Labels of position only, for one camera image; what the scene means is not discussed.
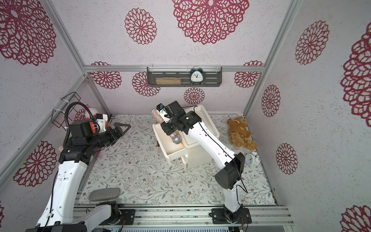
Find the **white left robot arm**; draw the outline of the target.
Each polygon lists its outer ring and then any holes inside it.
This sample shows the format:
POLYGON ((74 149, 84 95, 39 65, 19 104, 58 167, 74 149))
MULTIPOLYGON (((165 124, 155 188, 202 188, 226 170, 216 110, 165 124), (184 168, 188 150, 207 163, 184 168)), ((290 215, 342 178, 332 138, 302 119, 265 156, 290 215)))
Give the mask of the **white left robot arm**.
POLYGON ((115 123, 103 129, 90 109, 75 101, 64 114, 67 126, 63 150, 59 158, 58 172, 46 208, 31 232, 91 232, 101 223, 115 224, 122 215, 114 202, 101 203, 84 219, 73 223, 74 201, 91 157, 100 149, 113 146, 131 128, 129 124, 115 123), (89 114, 88 120, 69 122, 70 110, 80 105, 89 114))

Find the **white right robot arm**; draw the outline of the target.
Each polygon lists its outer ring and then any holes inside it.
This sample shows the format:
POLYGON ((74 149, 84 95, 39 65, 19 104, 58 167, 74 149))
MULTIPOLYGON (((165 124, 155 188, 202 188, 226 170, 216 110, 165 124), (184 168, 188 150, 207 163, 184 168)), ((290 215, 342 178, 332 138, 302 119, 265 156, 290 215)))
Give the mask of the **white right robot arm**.
POLYGON ((161 128, 168 136, 176 131, 189 135, 201 144, 219 168, 214 177, 224 190, 225 202, 222 215, 215 218, 224 218, 231 224, 239 220, 247 223, 249 214, 239 198, 239 190, 246 190, 242 180, 245 155, 237 154, 227 148, 211 133, 195 111, 186 112, 177 101, 167 106, 160 103, 156 106, 154 113, 161 118, 161 128))

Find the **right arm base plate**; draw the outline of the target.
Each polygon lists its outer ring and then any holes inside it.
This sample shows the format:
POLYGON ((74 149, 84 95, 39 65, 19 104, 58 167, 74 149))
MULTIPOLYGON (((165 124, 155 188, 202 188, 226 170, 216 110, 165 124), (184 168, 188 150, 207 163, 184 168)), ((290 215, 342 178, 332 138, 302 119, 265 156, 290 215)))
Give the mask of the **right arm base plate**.
POLYGON ((236 212, 231 212, 227 208, 212 208, 209 216, 213 224, 251 224, 252 218, 250 211, 245 207, 240 207, 236 212))

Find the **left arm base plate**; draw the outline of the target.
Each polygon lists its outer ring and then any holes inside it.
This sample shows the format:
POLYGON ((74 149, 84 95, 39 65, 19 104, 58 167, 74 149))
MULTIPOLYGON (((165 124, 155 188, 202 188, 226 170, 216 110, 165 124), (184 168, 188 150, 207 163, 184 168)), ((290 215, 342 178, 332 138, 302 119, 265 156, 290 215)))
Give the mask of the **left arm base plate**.
POLYGON ((132 225, 135 218, 136 210, 134 209, 121 209, 119 204, 115 201, 103 202, 98 204, 94 210, 100 206, 109 205, 111 207, 111 216, 100 223, 103 225, 132 225))

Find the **glitter silver microphone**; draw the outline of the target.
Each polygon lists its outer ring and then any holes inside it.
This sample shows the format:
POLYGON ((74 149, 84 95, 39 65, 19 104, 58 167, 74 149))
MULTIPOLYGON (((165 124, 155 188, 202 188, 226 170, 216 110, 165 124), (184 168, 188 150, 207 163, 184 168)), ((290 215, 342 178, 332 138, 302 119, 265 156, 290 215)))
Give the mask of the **glitter silver microphone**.
POLYGON ((182 143, 182 138, 175 132, 175 129, 172 128, 170 123, 166 123, 166 121, 162 118, 159 111, 156 109, 153 109, 151 111, 152 115, 155 117, 155 119, 159 122, 161 125, 161 128, 163 131, 171 137, 172 142, 176 145, 182 143))

